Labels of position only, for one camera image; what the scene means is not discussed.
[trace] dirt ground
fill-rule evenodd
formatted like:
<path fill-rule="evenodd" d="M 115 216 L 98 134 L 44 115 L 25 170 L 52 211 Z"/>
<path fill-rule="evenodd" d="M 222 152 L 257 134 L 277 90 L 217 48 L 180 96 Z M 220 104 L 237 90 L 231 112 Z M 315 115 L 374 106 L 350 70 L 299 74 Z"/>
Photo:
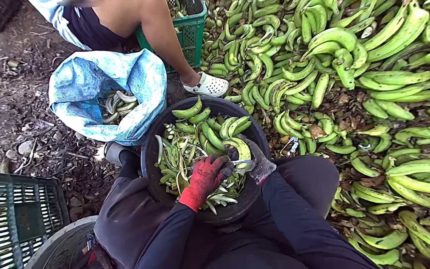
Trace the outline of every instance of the dirt ground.
<path fill-rule="evenodd" d="M 48 109 L 51 73 L 76 51 L 27 1 L 0 32 L 0 171 L 61 180 L 72 221 L 99 212 L 119 170 Z M 186 97 L 169 74 L 168 104 Z"/>

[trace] gray glove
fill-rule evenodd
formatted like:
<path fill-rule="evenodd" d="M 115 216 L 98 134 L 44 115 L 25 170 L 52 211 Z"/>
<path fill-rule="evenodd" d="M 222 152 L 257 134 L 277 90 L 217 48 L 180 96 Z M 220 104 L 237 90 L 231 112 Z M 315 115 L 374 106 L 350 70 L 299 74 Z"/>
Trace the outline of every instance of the gray glove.
<path fill-rule="evenodd" d="M 251 159 L 255 163 L 255 168 L 249 172 L 249 175 L 255 180 L 257 185 L 260 185 L 273 171 L 276 170 L 276 165 L 268 160 L 258 145 L 248 138 L 239 134 L 237 136 L 243 140 L 251 151 Z M 227 145 L 228 157 L 230 160 L 238 160 L 238 152 L 234 146 Z"/>

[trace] white clog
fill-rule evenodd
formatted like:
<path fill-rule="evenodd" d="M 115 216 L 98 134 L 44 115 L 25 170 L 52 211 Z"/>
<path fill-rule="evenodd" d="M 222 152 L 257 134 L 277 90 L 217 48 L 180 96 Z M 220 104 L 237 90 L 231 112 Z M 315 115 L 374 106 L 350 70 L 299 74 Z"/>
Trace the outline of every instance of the white clog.
<path fill-rule="evenodd" d="M 183 88 L 193 94 L 208 95 L 220 97 L 228 89 L 228 81 L 218 77 L 207 75 L 204 72 L 198 72 L 202 77 L 195 87 L 183 85 Z"/>

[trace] shoe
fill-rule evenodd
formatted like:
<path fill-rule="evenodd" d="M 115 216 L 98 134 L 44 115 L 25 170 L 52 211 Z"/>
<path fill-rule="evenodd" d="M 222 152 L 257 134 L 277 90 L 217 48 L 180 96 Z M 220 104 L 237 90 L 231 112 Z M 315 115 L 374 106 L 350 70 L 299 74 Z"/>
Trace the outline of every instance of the shoe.
<path fill-rule="evenodd" d="M 122 161 L 120 160 L 119 156 L 123 150 L 128 150 L 130 152 L 133 152 L 132 150 L 130 150 L 130 149 L 124 147 L 123 145 L 116 143 L 114 141 L 107 142 L 104 145 L 104 157 L 111 164 L 122 166 Z"/>
<path fill-rule="evenodd" d="M 207 75 L 204 72 L 198 72 L 200 82 L 195 87 L 184 85 L 183 88 L 193 94 L 208 95 L 213 97 L 220 97 L 225 94 L 228 89 L 228 81 L 222 78 Z"/>

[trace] shorts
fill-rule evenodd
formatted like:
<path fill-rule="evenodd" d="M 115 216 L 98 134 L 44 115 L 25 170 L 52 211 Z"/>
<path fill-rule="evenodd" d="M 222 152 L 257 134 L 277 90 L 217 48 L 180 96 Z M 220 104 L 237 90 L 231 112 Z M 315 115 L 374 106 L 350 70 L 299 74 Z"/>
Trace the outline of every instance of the shorts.
<path fill-rule="evenodd" d="M 92 8 L 64 7 L 63 17 L 69 30 L 91 50 L 114 50 L 126 40 L 101 25 Z"/>

